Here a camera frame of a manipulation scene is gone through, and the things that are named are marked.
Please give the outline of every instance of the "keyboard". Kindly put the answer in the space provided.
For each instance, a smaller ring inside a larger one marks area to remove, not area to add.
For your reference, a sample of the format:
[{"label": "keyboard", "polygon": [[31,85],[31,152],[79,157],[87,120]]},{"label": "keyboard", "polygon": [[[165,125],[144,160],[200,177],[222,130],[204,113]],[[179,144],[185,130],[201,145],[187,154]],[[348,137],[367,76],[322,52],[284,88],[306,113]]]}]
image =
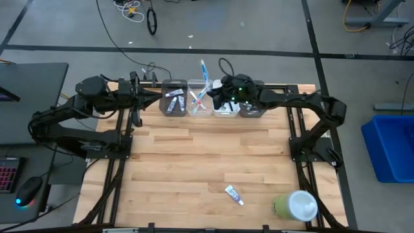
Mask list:
[{"label": "keyboard", "polygon": [[0,194],[11,194],[14,191],[23,158],[0,157]]}]

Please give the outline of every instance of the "blue plastic crate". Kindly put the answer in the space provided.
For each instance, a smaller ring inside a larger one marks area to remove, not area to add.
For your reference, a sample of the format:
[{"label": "blue plastic crate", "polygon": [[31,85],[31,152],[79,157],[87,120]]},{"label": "blue plastic crate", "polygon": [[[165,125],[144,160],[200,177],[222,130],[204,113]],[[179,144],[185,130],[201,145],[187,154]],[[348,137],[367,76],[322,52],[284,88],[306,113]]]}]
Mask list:
[{"label": "blue plastic crate", "polygon": [[374,116],[362,134],[380,182],[414,183],[414,116]]}]

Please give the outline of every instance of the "gray floor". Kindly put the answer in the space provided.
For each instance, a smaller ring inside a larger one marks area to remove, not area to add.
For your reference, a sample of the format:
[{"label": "gray floor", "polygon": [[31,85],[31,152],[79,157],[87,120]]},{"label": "gray floor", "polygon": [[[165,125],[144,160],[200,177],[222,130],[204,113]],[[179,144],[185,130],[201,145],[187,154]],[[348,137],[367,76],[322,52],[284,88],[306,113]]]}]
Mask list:
[{"label": "gray floor", "polygon": [[[25,0],[0,0],[0,41],[16,20]],[[96,11],[94,0],[35,0],[23,18],[9,45],[55,45],[112,47]],[[319,50],[323,53],[395,55],[387,48],[393,28],[372,28],[348,33],[342,28],[345,6],[340,0],[308,0]],[[102,14],[114,40],[121,47],[170,49],[239,49],[312,52],[300,0],[182,0],[167,4],[154,0],[159,28],[151,37],[146,24],[126,21],[110,0],[100,0]],[[397,29],[401,37],[414,25],[414,3],[404,3],[400,17],[410,25]],[[366,16],[359,5],[351,6],[350,16]],[[205,60],[210,76],[222,76],[217,60],[220,55],[205,54],[128,54],[141,62],[154,61],[169,69],[176,79],[200,78],[199,60]],[[141,73],[141,67],[114,52],[62,52],[5,50],[2,58],[17,63],[63,61],[69,71],[62,92],[74,94],[79,81],[103,73],[113,78]],[[272,83],[314,83],[319,86],[313,58],[278,56],[225,56],[235,71]],[[412,232],[414,185],[383,184],[376,180],[360,132],[360,126],[376,114],[377,102],[400,102],[412,61],[322,60],[329,92],[348,105],[345,124],[338,129],[356,223],[361,230]],[[160,80],[167,78],[156,71]],[[408,101],[414,96],[408,95]],[[95,120],[84,122],[96,127]],[[66,126],[82,128],[75,121]],[[68,169],[83,169],[77,163]],[[58,205],[79,192],[80,185],[54,186],[49,203]],[[76,200],[21,229],[70,225]]]}]

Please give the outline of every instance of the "wooden table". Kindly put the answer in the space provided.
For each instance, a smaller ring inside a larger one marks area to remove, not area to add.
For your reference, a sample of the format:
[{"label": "wooden table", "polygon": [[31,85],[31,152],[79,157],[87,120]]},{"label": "wooden table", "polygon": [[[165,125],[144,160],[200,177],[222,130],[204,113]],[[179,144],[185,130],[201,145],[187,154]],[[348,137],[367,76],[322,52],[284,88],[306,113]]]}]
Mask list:
[{"label": "wooden table", "polygon": [[[314,85],[298,87],[301,92],[315,91]],[[308,109],[303,114],[308,129],[319,120]],[[154,222],[155,227],[168,228],[305,228],[304,223],[272,213],[273,198],[299,190],[284,107],[261,118],[165,117],[156,102],[141,111],[141,118],[144,126],[133,132],[125,166],[117,227]],[[97,130],[114,129],[115,124],[116,115],[100,120]],[[101,196],[107,163],[102,159],[87,172],[74,222],[83,219]],[[322,201],[347,225],[335,170],[325,162],[315,162],[314,169]],[[229,184],[240,193],[243,206],[224,191]]]}]

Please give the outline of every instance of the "desk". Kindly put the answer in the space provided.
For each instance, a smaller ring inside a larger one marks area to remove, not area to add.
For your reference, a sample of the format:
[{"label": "desk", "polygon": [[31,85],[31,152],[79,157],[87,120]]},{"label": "desk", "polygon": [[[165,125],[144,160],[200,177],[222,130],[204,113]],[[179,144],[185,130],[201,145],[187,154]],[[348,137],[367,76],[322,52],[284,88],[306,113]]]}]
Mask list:
[{"label": "desk", "polygon": [[[311,93],[315,86],[299,85],[299,90]],[[318,117],[308,109],[303,113],[310,129]],[[100,120],[98,131],[113,129],[116,118]],[[144,126],[133,132],[125,165],[117,227],[154,222],[157,228],[305,228],[278,218],[271,208],[275,196],[299,190],[284,107],[261,118],[165,117],[155,102],[141,111],[141,118]],[[74,222],[82,220],[100,197],[107,163],[100,160],[86,174]],[[347,225],[335,170],[324,162],[315,162],[314,169],[321,199]],[[229,184],[240,193],[243,206],[225,193]]]},{"label": "desk", "polygon": [[26,158],[14,193],[0,194],[0,223],[27,221],[38,216],[46,205],[50,190],[49,175],[43,177],[42,186],[29,206],[18,207],[16,194],[28,178],[39,176],[52,168],[54,152],[34,144],[27,124],[35,111],[48,109],[58,103],[67,69],[67,63],[0,66],[0,85],[21,97],[20,102],[0,102],[0,144],[7,144],[0,146],[0,157]]}]

